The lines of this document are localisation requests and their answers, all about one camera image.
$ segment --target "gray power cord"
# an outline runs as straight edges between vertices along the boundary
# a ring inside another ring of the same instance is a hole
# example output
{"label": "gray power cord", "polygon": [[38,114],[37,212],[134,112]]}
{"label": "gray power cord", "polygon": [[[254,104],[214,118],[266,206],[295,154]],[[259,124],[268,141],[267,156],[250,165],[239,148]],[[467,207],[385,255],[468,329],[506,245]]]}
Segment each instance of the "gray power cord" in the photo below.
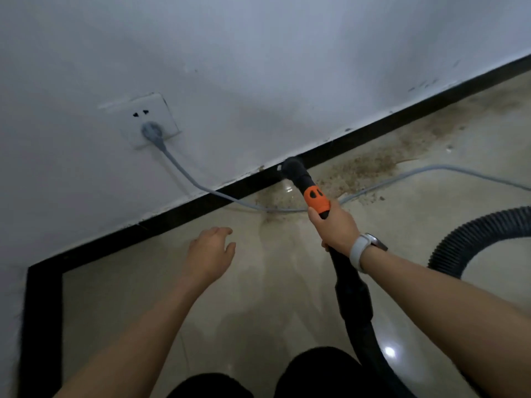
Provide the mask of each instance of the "gray power cord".
{"label": "gray power cord", "polygon": [[[308,210],[307,208],[266,208],[266,207],[263,207],[263,206],[260,206],[260,205],[249,204],[249,203],[247,203],[245,201],[237,200],[234,197],[231,197],[230,195],[226,195],[226,194],[220,193],[218,191],[212,190],[210,188],[201,186],[192,176],[190,176],[190,174],[186,170],[184,170],[184,168],[179,164],[179,162],[177,162],[175,160],[175,158],[173,157],[173,155],[168,151],[168,149],[166,148],[166,144],[164,143],[164,140],[162,138],[162,130],[161,130],[160,126],[157,123],[152,122],[152,121],[144,123],[142,125],[142,134],[148,140],[153,142],[154,145],[157,148],[159,148],[159,150],[162,153],[164,153],[166,155],[166,157],[169,159],[169,161],[171,163],[173,163],[173,165],[179,170],[179,172],[181,172],[183,174],[184,177],[187,178],[187,180],[190,183],[192,183],[195,187],[199,188],[200,190],[202,190],[204,192],[217,195],[218,197],[225,198],[225,199],[230,200],[230,201],[232,201],[232,202],[234,202],[236,204],[243,205],[243,206],[245,206],[247,208],[251,208],[253,210],[258,210],[258,211],[282,213],[282,212],[306,212]],[[393,184],[394,182],[403,180],[403,179],[405,179],[407,177],[410,177],[410,176],[413,176],[415,174],[428,172],[428,171],[431,171],[431,170],[449,170],[449,171],[452,171],[452,172],[468,174],[469,176],[479,177],[480,179],[485,179],[485,180],[494,181],[496,183],[505,184],[507,186],[520,188],[520,189],[525,190],[525,191],[531,191],[531,187],[524,186],[522,184],[515,183],[515,182],[510,181],[510,180],[505,180],[505,179],[502,179],[501,177],[488,176],[486,174],[482,174],[482,173],[476,172],[475,170],[465,169],[464,167],[452,166],[452,165],[449,165],[449,164],[433,164],[433,165],[429,165],[429,166],[425,166],[425,167],[419,167],[418,169],[409,170],[407,172],[399,174],[399,175],[397,175],[395,177],[392,177],[390,179],[383,180],[383,181],[381,181],[381,182],[379,182],[379,183],[377,183],[377,184],[375,184],[373,186],[367,187],[367,188],[365,188],[365,189],[363,189],[363,190],[361,190],[361,191],[359,191],[357,193],[354,193],[354,194],[351,194],[351,195],[347,195],[346,197],[344,197],[341,200],[339,200],[339,203],[340,204],[344,204],[345,202],[353,200],[353,199],[355,199],[357,197],[360,197],[363,194],[371,192],[372,190],[378,189],[378,188],[383,187],[383,186],[388,186],[389,184]]]}

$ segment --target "orange handle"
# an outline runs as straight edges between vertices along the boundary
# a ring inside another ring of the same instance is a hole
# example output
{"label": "orange handle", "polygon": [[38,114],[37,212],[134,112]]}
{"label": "orange handle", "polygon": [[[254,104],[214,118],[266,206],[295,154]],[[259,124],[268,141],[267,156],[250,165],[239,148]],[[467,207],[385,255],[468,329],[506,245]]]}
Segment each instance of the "orange handle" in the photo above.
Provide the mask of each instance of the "orange handle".
{"label": "orange handle", "polygon": [[317,211],[318,214],[330,210],[330,200],[326,198],[318,186],[310,186],[304,191],[304,200],[308,206]]}

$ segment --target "black baseboard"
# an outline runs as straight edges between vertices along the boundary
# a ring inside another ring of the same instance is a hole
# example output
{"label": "black baseboard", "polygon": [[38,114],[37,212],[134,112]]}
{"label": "black baseboard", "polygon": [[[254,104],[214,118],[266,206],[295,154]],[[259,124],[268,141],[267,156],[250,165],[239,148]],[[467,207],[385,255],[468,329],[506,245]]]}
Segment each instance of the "black baseboard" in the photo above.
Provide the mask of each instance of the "black baseboard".
{"label": "black baseboard", "polygon": [[[352,132],[346,131],[341,138],[307,151],[301,155],[301,158],[306,167],[313,167],[530,69],[531,56],[513,61],[368,126]],[[223,187],[219,191],[240,199],[269,187],[279,180],[276,165],[274,165]],[[208,194],[138,225],[124,228],[31,266],[26,283],[24,304],[19,396],[52,396],[52,391],[55,392],[59,388],[62,372],[61,275],[64,272],[162,234],[228,204],[230,204],[229,201]],[[46,384],[48,388],[41,390],[46,394],[32,394],[35,391],[31,391],[29,386],[39,385],[46,380],[49,382]]]}

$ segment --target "black pants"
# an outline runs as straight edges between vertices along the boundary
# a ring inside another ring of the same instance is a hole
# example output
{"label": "black pants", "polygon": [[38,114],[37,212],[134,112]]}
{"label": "black pants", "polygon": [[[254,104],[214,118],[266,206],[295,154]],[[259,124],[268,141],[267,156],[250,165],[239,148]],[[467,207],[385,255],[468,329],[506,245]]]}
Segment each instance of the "black pants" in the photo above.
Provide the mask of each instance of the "black pants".
{"label": "black pants", "polygon": [[[168,398],[197,396],[251,398],[253,394],[227,375],[209,373],[186,379]],[[296,356],[277,382],[275,398],[296,396],[386,395],[378,381],[346,352],[336,348],[314,348]]]}

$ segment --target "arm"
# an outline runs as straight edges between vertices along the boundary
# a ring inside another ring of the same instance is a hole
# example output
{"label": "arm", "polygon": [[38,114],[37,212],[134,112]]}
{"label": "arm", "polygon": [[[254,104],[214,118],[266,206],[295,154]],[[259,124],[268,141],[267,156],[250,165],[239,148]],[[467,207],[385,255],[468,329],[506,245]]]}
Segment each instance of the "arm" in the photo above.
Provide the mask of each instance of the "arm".
{"label": "arm", "polygon": [[[336,201],[322,220],[309,218],[323,239],[348,256],[359,236],[354,219]],[[495,397],[530,396],[531,318],[466,282],[368,247],[363,270],[458,368]]]}
{"label": "arm", "polygon": [[203,291],[229,267],[236,249],[229,227],[203,230],[190,243],[175,287],[119,339],[94,356],[57,398],[148,397],[186,315]]}

